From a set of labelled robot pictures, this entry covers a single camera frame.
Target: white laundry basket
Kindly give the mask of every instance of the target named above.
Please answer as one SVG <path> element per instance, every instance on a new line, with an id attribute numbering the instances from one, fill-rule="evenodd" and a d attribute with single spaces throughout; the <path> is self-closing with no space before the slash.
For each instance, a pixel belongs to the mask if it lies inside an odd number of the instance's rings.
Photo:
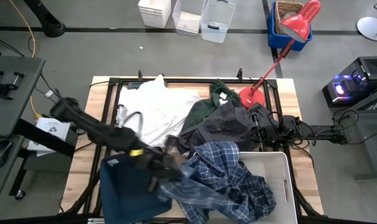
<path id="1" fill-rule="evenodd" d="M 240 160 L 253 175 L 266 179 L 277 203 L 270 216 L 255 224 L 297 224 L 294 193 L 287 156 L 283 152 L 241 152 Z M 234 223 L 218 211 L 211 211 L 208 223 Z"/>
<path id="2" fill-rule="evenodd" d="M 164 28 L 172 10 L 171 0 L 140 0 L 139 11 L 146 26 Z"/>
<path id="3" fill-rule="evenodd" d="M 201 16 L 202 39 L 225 41 L 236 5 L 227 0 L 209 0 Z"/>
<path id="4" fill-rule="evenodd" d="M 172 17 L 176 32 L 198 35 L 205 0 L 177 0 Z"/>

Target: wooden tabletop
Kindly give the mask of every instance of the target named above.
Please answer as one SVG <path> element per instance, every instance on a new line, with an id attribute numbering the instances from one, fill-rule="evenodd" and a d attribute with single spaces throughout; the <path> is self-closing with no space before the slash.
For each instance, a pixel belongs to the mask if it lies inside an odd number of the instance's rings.
<path id="1" fill-rule="evenodd" d="M 118 77 L 93 77 L 92 83 L 98 83 L 103 81 L 108 81 L 109 78 L 118 78 Z M 189 78 L 189 77 L 168 77 L 168 78 Z M 204 78 L 204 77 L 192 77 L 195 79 Z M 277 80 L 278 91 L 280 96 L 282 113 L 284 115 L 293 115 L 301 117 L 298 99 L 296 96 L 295 86 L 293 79 L 290 78 L 279 78 Z M 239 93 L 240 90 L 244 87 L 250 86 L 249 84 L 227 84 L 227 86 Z M 94 85 L 90 89 L 88 101 L 86 102 L 85 112 L 89 115 L 100 120 L 103 112 L 103 107 L 106 98 L 108 84 L 99 84 Z M 204 83 L 168 83 L 168 88 L 183 88 L 197 90 L 201 98 L 209 98 L 209 84 Z M 273 100 L 273 94 L 270 90 L 270 96 L 272 101 L 273 111 L 276 110 Z M 116 90 L 113 92 L 111 97 L 111 104 L 109 109 L 109 116 L 107 122 L 111 121 L 111 110 L 113 109 L 113 102 L 116 95 Z M 86 136 L 81 136 L 77 142 L 77 147 L 83 146 L 89 143 L 89 140 Z M 64 210 L 68 210 L 73 203 L 78 199 L 82 194 L 83 190 L 88 185 L 90 169 L 93 162 L 93 156 L 95 154 L 95 145 L 92 144 L 87 146 L 74 154 L 70 173 L 68 175 L 67 184 L 65 186 L 62 207 Z M 101 158 L 103 158 L 104 149 L 101 153 Z M 320 201 L 319 189 L 317 187 L 317 181 L 315 178 L 314 170 L 312 167 L 312 161 L 310 157 L 303 151 L 297 149 L 291 149 L 291 159 L 294 166 L 294 174 L 296 179 L 296 184 L 298 189 L 302 192 L 307 201 L 313 206 L 313 208 L 319 213 L 323 214 L 323 208 Z M 93 191 L 90 212 L 93 211 L 97 194 L 98 186 Z M 184 214 L 180 210 L 180 207 L 175 201 L 173 201 L 172 209 L 166 213 L 163 213 L 159 218 L 181 218 L 184 217 Z"/>

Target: red desk lamp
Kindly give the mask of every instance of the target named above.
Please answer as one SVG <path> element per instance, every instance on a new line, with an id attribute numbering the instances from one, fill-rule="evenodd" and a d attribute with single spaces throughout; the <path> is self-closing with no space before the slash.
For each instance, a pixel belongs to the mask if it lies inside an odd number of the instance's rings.
<path id="1" fill-rule="evenodd" d="M 268 77 L 271 71 L 273 71 L 278 65 L 278 63 L 280 63 L 280 61 L 286 57 L 295 40 L 301 43 L 306 42 L 310 33 L 310 22 L 319 13 L 320 9 L 321 3 L 318 0 L 310 0 L 299 11 L 298 15 L 288 17 L 280 23 L 280 28 L 292 39 L 284 47 L 274 65 L 262 77 L 262 79 L 260 79 L 255 86 L 246 87 L 240 92 L 241 102 L 245 108 L 248 109 L 255 103 L 259 103 L 261 105 L 264 104 L 264 94 L 262 91 L 258 90 L 259 87 L 262 85 L 263 81 Z"/>

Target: blue flannel shirt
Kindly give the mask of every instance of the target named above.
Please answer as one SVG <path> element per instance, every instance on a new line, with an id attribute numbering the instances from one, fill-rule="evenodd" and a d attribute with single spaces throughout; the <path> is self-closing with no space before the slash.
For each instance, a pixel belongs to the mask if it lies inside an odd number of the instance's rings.
<path id="1" fill-rule="evenodd" d="M 252 175 L 238 159 L 233 142 L 208 142 L 182 167 L 181 182 L 160 180 L 159 199 L 175 199 L 187 219 L 206 223 L 209 210 L 218 210 L 237 223 L 268 216 L 276 206 L 264 177 Z"/>

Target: gray concrete floor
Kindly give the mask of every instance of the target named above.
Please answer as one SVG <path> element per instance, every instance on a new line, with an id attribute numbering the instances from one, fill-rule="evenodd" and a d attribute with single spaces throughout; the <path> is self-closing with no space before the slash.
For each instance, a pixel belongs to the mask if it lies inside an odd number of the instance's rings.
<path id="1" fill-rule="evenodd" d="M 136 1 L 44 0 L 47 7 L 69 27 L 144 27 Z M 314 30 L 355 30 L 363 16 L 377 17 L 377 0 L 321 0 L 323 8 Z M 39 26 L 22 1 L 17 1 L 32 26 Z M 236 1 L 232 29 L 265 29 L 262 0 Z M 0 2 L 0 26 L 24 26 L 7 1 Z M 173 28 L 171 18 L 167 24 Z M 0 32 L 0 37 L 30 55 L 27 32 Z M 95 75 L 145 75 L 233 77 L 242 67 L 245 77 L 260 77 L 272 65 L 266 34 L 228 34 L 223 44 L 178 34 L 66 33 L 50 39 L 35 34 L 37 56 L 46 59 L 44 76 L 65 96 L 85 107 Z M 12 52 L 0 46 L 5 55 Z M 315 35 L 302 52 L 291 52 L 281 63 L 284 78 L 293 78 L 303 120 L 331 124 L 332 112 L 321 88 L 359 56 L 377 55 L 377 42 L 360 35 Z M 47 91 L 40 80 L 37 87 Z M 48 113 L 51 101 L 34 91 L 34 104 Z M 29 106 L 22 116 L 33 122 Z M 377 222 L 377 180 L 356 183 L 354 175 L 369 171 L 362 146 L 339 146 L 319 141 L 311 148 L 325 214 L 333 218 Z M 53 215 L 63 194 L 66 174 L 31 172 L 23 183 L 27 197 L 13 201 L 7 196 L 8 181 L 0 198 L 0 219 Z"/>

